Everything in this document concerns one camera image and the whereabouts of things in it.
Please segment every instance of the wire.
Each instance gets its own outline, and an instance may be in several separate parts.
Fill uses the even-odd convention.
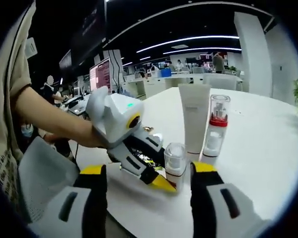
[[[114,54],[114,58],[115,58],[115,61],[116,61],[116,64],[118,66],[118,93],[120,92],[120,80],[119,80],[119,74],[120,74],[120,66],[117,62],[117,59],[116,59],[116,56],[115,56],[115,53],[114,53],[114,50],[112,50],[113,54]]]
[[[77,146],[76,146],[75,161],[76,161],[76,157],[77,157],[77,152],[78,152],[78,143],[77,143]]]
[[[110,58],[110,50],[108,50],[108,55],[109,55],[109,61],[111,62],[111,66],[113,67],[113,80],[116,84],[116,87],[118,88],[117,82],[115,81],[115,67],[114,67],[114,64],[113,64],[113,62],[111,61],[111,58]]]

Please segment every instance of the monitor screen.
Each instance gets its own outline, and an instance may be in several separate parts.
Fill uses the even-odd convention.
[[[203,62],[211,62],[212,61],[212,55],[202,54],[202,55],[200,55],[200,57]]]
[[[80,89],[79,88],[74,88],[74,97],[80,96]]]
[[[61,75],[64,82],[71,82],[76,79],[75,74],[73,72],[72,68],[72,57],[71,57],[71,51],[68,51],[64,57],[59,62]]]
[[[107,86],[108,93],[111,93],[109,58],[104,59],[89,70],[89,82],[91,92],[102,86]]]
[[[73,67],[79,66],[106,39],[106,1],[97,0],[90,15],[84,19],[81,29],[71,42]]]

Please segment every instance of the human arm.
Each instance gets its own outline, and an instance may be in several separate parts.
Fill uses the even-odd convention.
[[[60,97],[60,96],[55,95],[55,94],[52,95],[52,98],[54,100],[61,101],[61,102],[65,100],[65,97]]]
[[[103,147],[90,121],[53,107],[31,87],[26,87],[15,102],[16,112],[36,127],[85,147]]]
[[[38,133],[49,144],[53,144],[57,140],[63,139],[63,137],[60,137],[55,134],[50,134],[42,129],[38,129]]]

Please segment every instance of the black ceiling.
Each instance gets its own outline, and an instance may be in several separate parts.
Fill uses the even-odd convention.
[[[271,12],[262,1],[235,0],[234,2]],[[32,21],[29,36],[34,37],[38,55],[29,59],[33,81],[42,83],[48,75],[60,79],[59,61],[70,49],[73,33],[82,25],[83,19],[95,6],[96,0],[37,0],[37,10]],[[187,0],[110,0],[107,3],[108,39],[160,11],[188,4]],[[145,21],[111,42],[107,49],[120,49],[125,57],[123,63],[137,62],[140,58],[161,57],[163,52],[174,50],[170,46],[186,44],[189,47],[234,47],[239,48],[238,40],[192,40],[154,48],[140,54],[136,51],[159,44],[193,36],[233,35],[236,29],[234,12],[242,11],[257,15],[265,26],[270,16],[241,6],[208,4],[186,7],[164,13]],[[82,65],[83,73],[88,73],[89,65]]]

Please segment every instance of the white pillar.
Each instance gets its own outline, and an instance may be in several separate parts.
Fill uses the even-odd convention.
[[[243,85],[250,93],[271,97],[272,68],[264,31],[258,17],[235,12],[234,23],[243,53]]]
[[[294,80],[298,79],[298,52],[284,28],[277,24],[265,35],[272,64],[272,98],[295,105]]]

